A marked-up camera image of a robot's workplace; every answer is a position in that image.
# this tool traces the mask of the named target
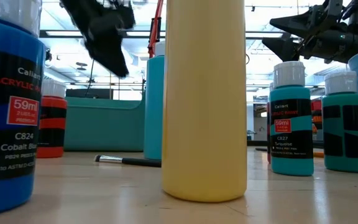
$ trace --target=ceiling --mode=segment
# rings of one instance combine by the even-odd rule
[[[157,7],[157,0],[132,0],[134,2],[134,12],[137,25],[134,30],[146,31],[150,29],[151,18],[154,17]],[[246,33],[246,36],[265,37],[267,31],[279,31],[269,24],[269,20],[274,17],[292,16],[304,13],[309,6],[322,4],[323,0],[245,0],[246,4],[246,31],[259,32],[257,34]],[[43,11],[41,16],[41,30],[76,30],[72,24],[70,16],[60,7],[59,0],[43,0]],[[162,31],[165,30],[166,4],[162,10]],[[56,39],[41,38],[41,41],[51,49],[53,60],[47,64],[46,74],[49,77],[68,83],[84,83],[75,85],[77,88],[84,88],[91,76],[93,61],[90,59],[86,49],[83,47],[81,39]],[[126,58],[130,74],[121,83],[138,83],[139,86],[132,86],[131,89],[141,89],[142,79],[145,78],[145,67],[147,54],[148,36],[144,39],[124,39],[122,51]],[[267,89],[263,86],[252,87],[250,85],[268,85],[272,82],[273,66],[282,62],[272,51],[261,43],[261,40],[246,40],[246,52],[250,58],[247,64],[247,91],[256,95],[265,95]],[[76,63],[87,64],[86,70],[77,70],[80,66]],[[302,60],[306,67],[306,84],[322,85],[322,75],[335,69],[341,69],[344,65],[333,62],[325,64],[319,58]],[[102,67],[98,62],[94,62],[93,74],[96,83],[118,83],[119,80],[110,72]]]

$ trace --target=turquoise paint bottle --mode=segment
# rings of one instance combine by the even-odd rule
[[[324,163],[327,169],[358,172],[356,72],[326,75],[323,98]]]
[[[274,66],[270,93],[272,170],[278,174],[313,175],[310,91],[302,62]]]

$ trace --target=wooden table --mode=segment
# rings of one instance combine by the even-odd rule
[[[249,147],[244,198],[193,203],[162,192],[159,168],[97,164],[94,155],[39,159],[31,201],[0,214],[0,223],[358,223],[358,174],[326,170],[320,158],[312,177],[278,175],[265,152]]]

